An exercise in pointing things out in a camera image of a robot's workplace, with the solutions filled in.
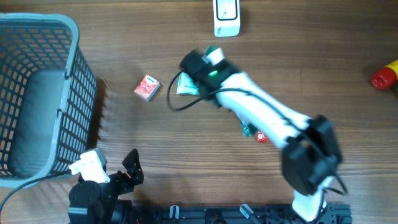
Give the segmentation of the green 3M gloves pack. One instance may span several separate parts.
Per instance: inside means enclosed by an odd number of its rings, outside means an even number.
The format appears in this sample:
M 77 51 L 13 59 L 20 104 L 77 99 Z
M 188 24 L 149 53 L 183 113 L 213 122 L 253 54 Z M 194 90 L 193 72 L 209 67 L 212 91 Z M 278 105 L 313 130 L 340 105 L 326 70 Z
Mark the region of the green 3M gloves pack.
M 243 136 L 247 138 L 253 136 L 258 131 L 254 125 L 247 121 L 241 120 L 240 123 L 243 130 Z

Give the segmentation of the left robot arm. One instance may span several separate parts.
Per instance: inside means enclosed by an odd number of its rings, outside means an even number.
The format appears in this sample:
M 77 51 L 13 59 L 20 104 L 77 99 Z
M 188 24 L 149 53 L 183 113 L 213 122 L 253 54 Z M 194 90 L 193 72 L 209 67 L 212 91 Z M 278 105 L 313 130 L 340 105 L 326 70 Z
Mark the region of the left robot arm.
M 134 191 L 144 181 L 137 149 L 122 161 L 125 172 L 106 173 L 106 157 L 101 149 L 90 149 L 69 166 L 80 174 L 68 198 L 70 223 L 135 223 L 132 202 L 118 197 Z

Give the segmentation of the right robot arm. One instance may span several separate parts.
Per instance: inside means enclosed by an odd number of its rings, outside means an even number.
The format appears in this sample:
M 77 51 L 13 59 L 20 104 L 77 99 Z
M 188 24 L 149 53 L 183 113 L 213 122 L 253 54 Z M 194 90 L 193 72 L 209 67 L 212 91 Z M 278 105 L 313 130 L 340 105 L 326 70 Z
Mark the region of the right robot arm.
M 342 181 L 337 169 L 343 155 L 332 123 L 279 102 L 227 60 L 220 48 L 192 50 L 180 68 L 198 87 L 201 100 L 233 111 L 269 138 L 280 150 L 282 175 L 294 190 L 293 212 L 306 223 L 321 219 L 332 180 Z

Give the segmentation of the mint toilet wipes pack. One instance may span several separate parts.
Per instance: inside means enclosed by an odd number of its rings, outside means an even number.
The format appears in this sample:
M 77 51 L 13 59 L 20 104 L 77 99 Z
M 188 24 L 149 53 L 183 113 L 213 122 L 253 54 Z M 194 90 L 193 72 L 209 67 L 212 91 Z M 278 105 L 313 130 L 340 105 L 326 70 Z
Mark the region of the mint toilet wipes pack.
M 177 94 L 179 95 L 199 95 L 199 89 L 193 83 L 188 74 L 182 72 L 178 78 Z

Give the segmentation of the red sriracha sauce bottle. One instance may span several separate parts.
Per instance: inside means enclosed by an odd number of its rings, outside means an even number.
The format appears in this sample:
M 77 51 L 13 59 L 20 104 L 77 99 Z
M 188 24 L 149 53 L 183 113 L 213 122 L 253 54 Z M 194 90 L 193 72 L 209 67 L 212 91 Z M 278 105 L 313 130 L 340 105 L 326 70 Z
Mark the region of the red sriracha sauce bottle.
M 384 66 L 371 77 L 371 84 L 379 90 L 385 90 L 391 87 L 396 81 L 397 60 Z

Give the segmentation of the small red tissue pack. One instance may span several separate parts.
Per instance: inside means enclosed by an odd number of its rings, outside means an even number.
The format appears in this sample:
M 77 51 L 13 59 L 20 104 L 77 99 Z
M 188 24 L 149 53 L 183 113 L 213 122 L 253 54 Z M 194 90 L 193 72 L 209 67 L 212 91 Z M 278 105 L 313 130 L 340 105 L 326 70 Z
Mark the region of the small red tissue pack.
M 157 81 L 155 78 L 149 75 L 145 75 L 145 77 L 135 88 L 134 93 L 141 97 L 143 100 L 150 101 L 150 99 L 155 95 L 160 86 L 160 82 Z

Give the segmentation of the red Nescafe sachet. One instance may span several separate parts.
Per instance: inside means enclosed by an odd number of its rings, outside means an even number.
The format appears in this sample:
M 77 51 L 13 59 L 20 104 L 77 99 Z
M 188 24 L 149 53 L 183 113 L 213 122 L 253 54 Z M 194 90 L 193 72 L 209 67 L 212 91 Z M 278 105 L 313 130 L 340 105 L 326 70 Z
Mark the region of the red Nescafe sachet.
M 261 143 L 269 141 L 267 136 L 262 131 L 256 131 L 255 138 L 256 138 L 257 142 L 261 142 Z

